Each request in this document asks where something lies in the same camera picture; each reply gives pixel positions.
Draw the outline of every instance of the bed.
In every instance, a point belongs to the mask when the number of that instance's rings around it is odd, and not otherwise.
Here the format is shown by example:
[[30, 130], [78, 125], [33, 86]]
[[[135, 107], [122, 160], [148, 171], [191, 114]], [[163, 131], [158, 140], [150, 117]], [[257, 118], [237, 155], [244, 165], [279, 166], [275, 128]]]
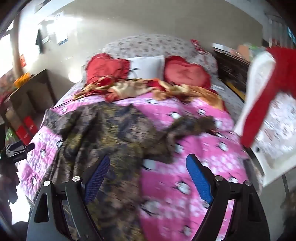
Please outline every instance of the bed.
[[[229, 113], [217, 110], [199, 99], [189, 104], [176, 98], [156, 101], [152, 93], [116, 102], [120, 106], [133, 104], [158, 129], [163, 129], [174, 121], [174, 116], [170, 113], [182, 115], [191, 112], [198, 117], [200, 109], [219, 123], [219, 136], [204, 133], [179, 140], [175, 146], [173, 164], [149, 159], [143, 161], [140, 189], [145, 201], [139, 205], [138, 214], [146, 240], [191, 240], [208, 206], [199, 197], [186, 170], [186, 156], [194, 153], [215, 175], [222, 175], [229, 181], [242, 183], [248, 179], [244, 168], [246, 162], [243, 161], [248, 161], [249, 156], [240, 146], [238, 136], [232, 132], [243, 102], [218, 79], [215, 58], [208, 52], [201, 53], [196, 50], [189, 41], [167, 35], [143, 34], [109, 43], [102, 52], [114, 58], [181, 56], [190, 63], [204, 67], [211, 76], [212, 89], [216, 90], [225, 102]], [[55, 105], [54, 111], [63, 115], [76, 110], [78, 106], [105, 100], [97, 95], [68, 102], [83, 86], [84, 80], [75, 84]], [[52, 164], [61, 141], [61, 136], [41, 126], [32, 139], [35, 149], [28, 153], [26, 161], [19, 163], [20, 187], [30, 201], [33, 201], [42, 184], [43, 176]], [[249, 169], [252, 169], [252, 173], [258, 173], [253, 164], [250, 164]], [[255, 177], [256, 180], [254, 177], [250, 178], [252, 182], [260, 183], [260, 177]], [[225, 236], [232, 207], [233, 201], [229, 201], [217, 240], [222, 240]]]

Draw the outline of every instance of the bedsheet print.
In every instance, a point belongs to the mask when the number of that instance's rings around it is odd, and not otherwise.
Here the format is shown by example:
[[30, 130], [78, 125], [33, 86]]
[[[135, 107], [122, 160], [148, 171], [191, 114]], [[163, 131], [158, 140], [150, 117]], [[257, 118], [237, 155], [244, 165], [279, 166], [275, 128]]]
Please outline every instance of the bedsheet print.
[[[66, 102], [68, 97], [70, 96], [65, 96], [63, 101]], [[100, 96], [89, 96], [68, 102], [55, 110], [64, 114], [80, 105], [103, 100]], [[242, 150], [238, 137], [231, 132], [233, 120], [226, 112], [214, 109], [198, 99], [189, 104], [183, 104], [177, 99], [156, 101], [152, 94], [148, 93], [117, 101], [119, 105], [130, 103], [147, 115], [158, 129], [169, 126], [175, 118], [183, 114], [215, 117], [219, 131], [215, 136], [204, 133], [200, 136], [185, 137], [176, 144], [173, 164], [146, 159], [141, 171], [144, 201], [139, 206], [139, 215], [147, 240], [191, 240], [206, 214], [207, 204], [199, 197], [187, 172], [187, 155], [194, 153], [215, 175], [222, 175], [230, 181], [240, 183], [247, 179], [242, 159], [248, 156]], [[32, 142], [36, 144], [36, 148], [28, 155], [27, 160], [19, 165], [20, 185], [30, 200], [33, 200], [43, 175], [53, 162], [61, 138], [42, 127]], [[218, 240], [223, 239], [227, 231], [232, 207], [233, 201], [229, 201]]]

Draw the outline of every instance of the window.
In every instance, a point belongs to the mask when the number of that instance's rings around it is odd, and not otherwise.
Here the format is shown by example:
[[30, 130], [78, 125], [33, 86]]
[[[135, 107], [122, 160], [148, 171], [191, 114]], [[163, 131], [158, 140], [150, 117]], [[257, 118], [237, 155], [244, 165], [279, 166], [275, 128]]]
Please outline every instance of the window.
[[290, 38], [293, 40], [293, 43], [296, 43], [295, 36], [293, 35], [293, 33], [289, 27], [288, 27], [288, 34], [289, 34]]
[[12, 29], [13, 28], [13, 21], [12, 21], [12, 23], [9, 25], [9, 27], [8, 27], [8, 29], [6, 30], [6, 31], [8, 31], [8, 30], [10, 30], [10, 29]]
[[0, 40], [0, 77], [12, 69], [13, 55], [10, 34]]

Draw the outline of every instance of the pillow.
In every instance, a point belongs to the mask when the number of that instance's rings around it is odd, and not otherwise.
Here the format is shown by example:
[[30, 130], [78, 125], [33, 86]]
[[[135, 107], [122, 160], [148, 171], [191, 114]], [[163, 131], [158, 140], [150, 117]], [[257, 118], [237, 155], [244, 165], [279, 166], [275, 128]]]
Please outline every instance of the pillow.
[[186, 60], [198, 54], [190, 41], [163, 34], [128, 36], [107, 44], [102, 52], [108, 53], [114, 58], [178, 55]]
[[193, 85], [210, 88], [210, 75], [199, 64], [190, 64], [179, 56], [172, 56], [165, 62], [164, 79], [177, 85]]
[[129, 69], [130, 64], [126, 59], [114, 59], [106, 53], [97, 54], [91, 58], [85, 68], [86, 84], [90, 84], [106, 75], [112, 75], [117, 78], [126, 78]]
[[130, 62], [129, 79], [160, 79], [163, 80], [163, 70], [165, 65], [165, 57], [163, 55], [155, 57], [136, 57], [128, 58]]
[[195, 50], [196, 50], [198, 53], [201, 53], [201, 54], [206, 53], [205, 49], [204, 49], [202, 46], [200, 46], [199, 41], [197, 41], [197, 40], [195, 40], [195, 39], [191, 39], [190, 41], [191, 41], [191, 43], [194, 45]]
[[191, 64], [199, 64], [209, 73], [217, 74], [218, 65], [215, 57], [210, 53], [198, 54], [188, 61]]

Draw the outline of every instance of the red heart pillow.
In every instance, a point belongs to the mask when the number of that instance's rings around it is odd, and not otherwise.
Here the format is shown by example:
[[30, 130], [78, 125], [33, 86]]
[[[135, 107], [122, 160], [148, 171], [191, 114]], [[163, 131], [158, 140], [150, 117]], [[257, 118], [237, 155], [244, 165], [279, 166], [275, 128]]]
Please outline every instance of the red heart pillow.
[[117, 78], [127, 78], [130, 63], [127, 59], [112, 58], [109, 54], [100, 53], [91, 58], [86, 70], [86, 84], [90, 84], [100, 77], [111, 75]]
[[165, 80], [177, 85], [186, 84], [210, 88], [210, 75], [201, 65], [190, 64], [185, 59], [170, 57], [165, 63]]

